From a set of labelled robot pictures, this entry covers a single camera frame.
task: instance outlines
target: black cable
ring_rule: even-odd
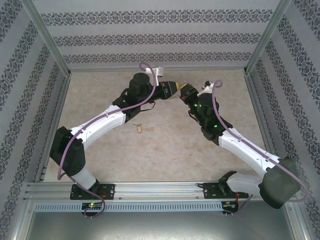
[[[149,111],[149,110],[153,109],[153,108],[155,107],[155,105],[156,105],[156,102],[154,101],[154,102],[153,102],[153,106],[152,106],[150,109],[141,110],[140,112]]]
[[[195,120],[197,123],[199,123],[198,120],[193,116],[193,114],[192,114],[192,112],[191,112],[190,110],[188,111],[188,114],[189,114],[189,117],[190,117],[190,118],[192,118],[192,119]]]
[[[122,97],[123,95],[126,95],[127,92],[128,92],[128,88],[124,89],[120,94],[120,97]]]

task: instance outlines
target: decorative border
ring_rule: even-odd
[[[269,131],[269,135],[270,135],[270,138],[271,138],[271,141],[272,141],[272,146],[273,146],[273,149],[274,151],[277,153],[277,147],[275,145],[275,140],[274,140],[274,137],[272,136],[271,134],[271,129],[270,129],[270,126],[269,126],[269,123],[267,122],[267,116],[265,114],[265,111],[264,111],[264,108],[263,108],[263,105],[262,105],[262,102],[260,100],[260,96],[258,94],[258,90],[257,90],[257,87],[256,87],[256,83],[254,81],[254,76],[252,75],[252,73],[250,73],[250,76],[251,76],[251,79],[252,79],[252,83],[253,83],[253,86],[254,86],[254,90],[256,92],[256,95],[258,97],[258,100],[259,100],[259,103],[260,103],[260,106],[261,106],[261,110],[262,110],[262,114],[263,114],[263,117],[264,117],[264,120],[265,120],[265,124],[266,124],[266,127],[268,128],[268,131]]]
[[[10,195],[7,197],[8,200],[4,204],[4,211],[1,213],[2,216],[0,218],[0,239],[6,239],[6,234],[9,231],[12,217],[14,215],[14,210],[17,207],[17,201],[18,201],[19,195],[21,193],[21,187],[23,185],[23,181],[25,180],[30,160],[32,159],[33,150],[36,145],[36,142],[37,142],[37,139],[38,139],[45,115],[46,115],[46,111],[47,111],[47,108],[48,108],[48,105],[50,102],[50,98],[51,98],[53,90],[55,88],[55,83],[57,81],[57,77],[59,75],[59,72],[60,72],[59,66],[57,65],[57,63],[55,63],[53,66],[53,69],[51,71],[50,77],[48,79],[46,88],[43,92],[41,103],[38,107],[38,111],[35,116],[33,125],[31,127],[31,131],[29,133],[29,136],[27,138],[27,142],[25,144],[23,154],[22,154],[21,159],[19,161],[19,166],[18,166],[17,171],[14,175],[14,181],[12,182],[12,187],[10,188]],[[62,82],[60,90],[59,90],[58,99],[60,97],[63,83],[64,82]],[[58,105],[58,100],[55,103],[54,111],[56,110],[57,105]],[[46,133],[45,141],[48,138],[50,127],[51,126],[49,126],[48,131]]]
[[[178,33],[55,36],[58,47],[142,44],[256,44],[260,33]]]
[[[315,0],[294,0],[293,2],[304,16],[316,39],[320,41],[320,7],[318,3]]]
[[[3,138],[3,143],[0,149],[0,180],[3,178],[3,174],[6,171],[6,165],[11,157],[11,152],[16,144],[20,128],[25,121],[26,114],[29,110],[29,106],[34,97],[37,85],[40,81],[41,75],[44,71],[46,62],[49,58],[50,51],[46,45],[41,49],[41,52],[34,64],[34,68],[30,74],[26,86],[24,87],[23,94],[18,103],[17,109],[14,112],[12,122],[9,124],[6,135]]]
[[[283,16],[277,28],[282,35],[287,48],[291,52],[291,56],[294,58],[296,66],[300,70],[301,75],[304,77],[304,81],[309,88],[310,93],[312,93],[315,104],[318,105],[318,109],[320,110],[319,73],[308,57],[308,54],[302,46],[302,43],[299,41],[297,34],[285,16]]]
[[[300,100],[292,84],[289,75],[287,74],[284,63],[282,62],[274,43],[270,40],[265,46],[265,50],[272,62],[273,69],[276,72],[279,82],[284,91],[284,95],[291,107],[292,114],[295,117],[305,145],[308,147],[308,152],[311,155],[314,167],[317,169],[317,174],[320,175],[320,144],[317,142],[315,132],[309,124],[309,119],[304,112],[304,107],[300,104]]]
[[[11,25],[23,8],[19,0],[8,0],[0,10],[0,43],[3,41]]]
[[[64,55],[67,64],[248,61],[251,52],[164,52]]]
[[[42,13],[51,26],[163,23],[266,23],[271,9],[148,10]]]
[[[259,74],[260,80],[262,82],[265,94],[267,96],[267,100],[268,100],[268,102],[270,104],[270,108],[271,108],[272,113],[273,113],[273,117],[274,117],[274,119],[276,121],[278,131],[279,131],[279,133],[281,135],[281,139],[282,139],[282,142],[283,142],[283,145],[284,145],[284,149],[287,152],[289,158],[291,158],[292,160],[295,161],[296,167],[297,167],[297,170],[298,170],[298,173],[299,173],[299,176],[300,176],[300,179],[307,186],[307,188],[310,189],[310,184],[308,182],[307,175],[305,173],[305,170],[302,167],[302,163],[301,163],[300,158],[299,158],[299,156],[297,154],[296,147],[295,147],[294,143],[292,142],[292,137],[290,135],[290,132],[288,131],[287,123],[286,123],[285,118],[284,118],[284,116],[282,114],[279,102],[278,102],[276,94],[275,94],[275,92],[274,92],[274,90],[272,88],[269,76],[267,74],[267,71],[265,69],[264,64],[262,63],[261,58],[256,63],[255,67],[256,67],[256,69],[258,71],[258,74]],[[253,85],[254,85],[254,88],[255,88],[255,90],[256,90],[256,92],[258,94],[257,87],[256,87],[254,81],[253,81]],[[258,94],[258,99],[259,99],[259,102],[260,102],[261,106],[263,106],[262,103],[261,103],[259,94]],[[315,235],[318,238],[320,238],[320,226],[319,226],[320,212],[319,212],[319,207],[316,206],[317,201],[316,201],[315,197],[313,196],[312,190],[309,190],[309,193],[310,193],[309,198],[308,198],[308,200],[306,200],[304,202],[304,204],[306,205],[306,210],[309,212],[308,216],[309,216],[309,219],[312,222],[312,227],[314,228]]]
[[[50,133],[50,129],[51,129],[51,124],[53,123],[53,120],[54,120],[54,117],[55,117],[55,114],[56,114],[56,109],[58,107],[58,103],[59,103],[59,99],[60,99],[60,94],[61,94],[61,91],[62,91],[62,88],[65,84],[65,80],[69,78],[69,76],[64,76],[63,77],[63,80],[62,80],[62,84],[61,84],[61,87],[60,87],[60,90],[59,90],[59,94],[58,94],[58,97],[57,97],[57,100],[56,100],[56,103],[55,103],[55,106],[54,106],[54,109],[53,109],[53,112],[52,112],[52,116],[51,116],[51,120],[50,120],[50,126],[48,128],[48,132],[46,133],[46,136],[45,136],[45,139],[44,139],[44,143],[43,143],[43,147],[42,147],[42,150],[41,150],[41,154],[40,154],[40,157],[39,157],[39,160],[38,160],[38,164],[36,166],[36,169],[35,169],[35,172],[34,172],[34,176],[33,176],[33,182],[36,181],[36,177],[37,177],[37,173],[38,173],[38,170],[39,170],[39,167],[40,167],[40,163],[41,163],[41,160],[43,158],[43,155],[44,155],[44,152],[45,152],[45,147],[47,145],[47,140],[48,140],[48,137],[49,137],[49,133]]]
[[[2,111],[2,106],[6,103],[8,94],[11,92],[13,83],[16,81],[18,73],[21,70],[23,63],[25,62],[27,55],[31,46],[33,45],[36,36],[38,35],[37,28],[32,21],[28,24],[26,30],[23,33],[19,44],[12,54],[7,68],[3,71],[0,79],[0,112]]]

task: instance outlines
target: aluminum frame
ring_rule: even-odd
[[[58,64],[59,68],[62,70],[63,74],[66,76],[70,73],[70,69],[61,54],[54,38],[51,36],[44,20],[42,19],[38,9],[36,8],[33,0],[21,0],[21,3],[28,13],[29,17],[31,18],[33,24],[35,25],[36,29],[40,33],[44,43],[50,50],[54,60]]]
[[[262,54],[263,50],[265,49],[272,34],[277,29],[277,25],[279,24],[280,20],[282,19],[283,15],[285,14],[285,12],[291,2],[292,2],[292,0],[280,0],[279,1],[279,4],[276,6],[276,9],[274,10],[274,13],[271,16],[270,21],[268,22],[265,30],[263,31],[263,34],[262,34],[261,38],[259,39],[259,42],[257,43],[256,47],[254,48],[247,65],[245,66],[245,70],[247,73],[250,73],[254,69],[257,61],[260,58],[260,55]]]
[[[261,107],[258,104],[257,94],[253,89],[250,75],[244,74],[248,92],[252,101],[254,112],[260,127],[266,150],[275,153],[271,144],[271,138],[266,131],[266,122],[262,117]],[[214,202],[232,201],[234,199],[205,199],[203,190],[197,186],[203,181],[186,181],[186,182],[112,182],[115,184],[114,200],[108,200],[108,203],[154,203],[154,202]],[[32,222],[37,203],[88,203],[88,201],[70,200],[70,190],[73,183],[71,182],[30,182],[26,186],[23,196],[22,206],[19,211],[15,228],[13,230],[12,240],[23,240],[28,236],[28,230]],[[261,198],[254,198],[253,201],[262,201]],[[298,203],[286,203],[286,213],[289,219],[295,239],[310,240],[305,220]]]

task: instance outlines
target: end effector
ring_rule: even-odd
[[[180,99],[189,107],[189,115],[201,126],[201,131],[206,139],[219,145],[219,137],[223,135],[225,128],[219,122],[212,101],[212,87],[213,83],[207,81],[203,86],[203,91],[198,92],[191,84],[184,85],[181,90]],[[219,104],[215,102],[217,110],[219,110]],[[232,128],[232,124],[225,121],[223,122],[228,128]]]
[[[123,109],[145,100],[151,93],[153,86],[150,83],[150,77],[139,72],[133,76],[130,80],[129,87],[123,90],[120,97],[112,102],[114,106],[118,106]],[[158,99],[168,99],[173,96],[179,90],[179,84],[174,81],[161,81],[155,87],[155,92],[148,101],[148,103],[153,103]],[[134,118],[138,113],[140,113],[141,107],[135,107],[126,111],[123,111],[125,115],[125,122]]]

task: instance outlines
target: white arm segment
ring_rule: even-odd
[[[155,74],[155,82],[156,82],[156,86],[159,86],[159,81],[158,81],[158,77],[162,77],[164,75],[164,67],[163,66],[158,66],[155,68],[152,68],[154,74]],[[145,68],[145,73],[151,75],[152,77],[152,72],[150,70],[150,68],[146,67]]]
[[[120,109],[118,106],[111,105],[109,108],[107,108],[104,112],[102,112],[96,117],[99,117],[100,115],[103,115],[118,109]],[[84,125],[86,125],[92,120],[93,119],[87,121],[84,124],[81,124],[80,126],[71,128],[71,133],[75,135]],[[87,147],[90,144],[92,144],[95,140],[100,138],[102,135],[104,135],[111,129],[124,124],[125,121],[126,121],[126,114],[124,114],[122,111],[119,111],[117,113],[111,114],[107,117],[101,118],[98,121],[96,121],[91,126],[89,126],[86,130],[84,130],[81,134],[79,134],[77,136],[77,139],[82,139],[83,148],[84,150],[86,150]]]
[[[86,165],[80,172],[71,177],[85,189],[90,189],[96,183],[96,178],[88,171]]]
[[[230,176],[226,181],[232,192],[253,194],[256,197],[261,197],[259,188],[261,182],[259,176],[244,175],[239,172]]]
[[[214,87],[214,83],[213,83],[213,82],[210,82],[210,85],[209,85],[209,86],[204,85],[204,86],[202,87],[202,91],[199,92],[199,93],[197,94],[197,96],[200,97],[201,94],[211,94],[213,87]]]
[[[230,128],[230,130],[239,136],[240,138],[246,140],[250,144],[252,144],[256,149],[263,152],[270,159],[275,162],[279,162],[278,156],[272,155],[265,150],[261,149],[257,145],[250,142],[248,139],[243,137],[235,128]],[[262,157],[259,153],[255,152],[249,146],[247,146],[242,141],[238,141],[235,137],[233,137],[227,130],[222,133],[222,136],[219,137],[219,145],[230,152],[237,155],[240,159],[246,162],[254,171],[263,179],[264,175],[267,173],[267,168],[273,168],[275,165]]]
[[[120,109],[118,106],[111,105],[104,112],[99,114],[96,117],[99,117],[103,114],[109,113],[114,110]],[[71,133],[75,135],[84,125],[92,121],[93,119],[87,121],[80,126],[76,126],[71,128]],[[86,130],[84,130],[81,134],[77,136],[77,139],[82,139],[84,150],[92,144],[95,140],[100,138],[102,135],[110,131],[111,129],[124,124],[126,121],[126,115],[119,111],[117,113],[111,114],[108,117],[104,117],[93,123]],[[79,184],[81,184],[85,189],[90,189],[95,183],[96,178],[88,171],[86,166],[78,172],[76,175],[73,175],[72,178]]]

